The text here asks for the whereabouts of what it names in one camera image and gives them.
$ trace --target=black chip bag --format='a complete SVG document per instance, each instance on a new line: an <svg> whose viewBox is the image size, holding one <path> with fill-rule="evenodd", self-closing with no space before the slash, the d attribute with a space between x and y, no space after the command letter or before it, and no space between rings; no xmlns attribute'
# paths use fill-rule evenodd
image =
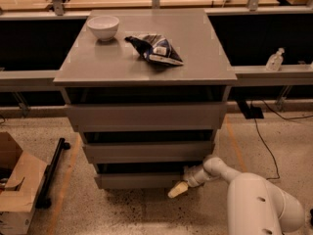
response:
<svg viewBox="0 0 313 235"><path fill-rule="evenodd" d="M148 62L167 66L184 65L177 52L162 35L141 34L125 37L125 40L130 42L139 55Z"/></svg>

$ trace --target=cardboard box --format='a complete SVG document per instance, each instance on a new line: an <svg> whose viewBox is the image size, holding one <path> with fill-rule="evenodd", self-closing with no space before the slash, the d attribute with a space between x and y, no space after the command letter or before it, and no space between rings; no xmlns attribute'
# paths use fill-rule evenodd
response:
<svg viewBox="0 0 313 235"><path fill-rule="evenodd" d="M7 132L0 132L0 167L12 170L0 193L0 234L26 234L47 164L25 152Z"/></svg>

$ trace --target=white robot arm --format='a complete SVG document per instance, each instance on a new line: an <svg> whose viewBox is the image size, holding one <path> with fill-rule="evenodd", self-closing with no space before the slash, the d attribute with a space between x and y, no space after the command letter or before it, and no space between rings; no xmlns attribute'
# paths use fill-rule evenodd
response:
<svg viewBox="0 0 313 235"><path fill-rule="evenodd" d="M295 197L259 175L241 173L212 156L205 158L201 165L187 168L184 181L168 196L174 198L188 187L197 187L216 178L229 183L229 235L282 235L282 232L293 232L304 224L304 209Z"/></svg>

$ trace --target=concrete floor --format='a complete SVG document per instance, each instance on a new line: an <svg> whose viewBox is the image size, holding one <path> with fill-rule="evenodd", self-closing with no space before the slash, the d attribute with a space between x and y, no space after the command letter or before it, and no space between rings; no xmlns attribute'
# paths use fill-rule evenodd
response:
<svg viewBox="0 0 313 235"><path fill-rule="evenodd" d="M305 225L291 234L313 234L313 118L286 121L264 110L259 130L276 157L281 179L272 180L304 205ZM50 196L52 207L36 210L28 234L227 234L227 184L221 180L190 189L168 199L169 189L99 190L94 167L81 149L79 136L59 109L33 109L27 118L20 111L0 110L7 118L0 131L8 131L22 146L49 163L60 137L71 149L63 151ZM286 103L284 117L313 115L312 103ZM245 119L230 105L217 134L214 154L238 170L264 177L276 176L275 166L262 144L253 119Z"/></svg>

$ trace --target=plastic bottle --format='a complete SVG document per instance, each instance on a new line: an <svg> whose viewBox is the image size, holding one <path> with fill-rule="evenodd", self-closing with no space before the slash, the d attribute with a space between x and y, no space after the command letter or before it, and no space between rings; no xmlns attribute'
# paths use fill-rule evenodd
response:
<svg viewBox="0 0 313 235"><path fill-rule="evenodd" d="M279 48L278 51L273 54L266 64L266 69L268 71L279 71L281 68L281 65L283 63L283 53L285 52L284 48Z"/></svg>

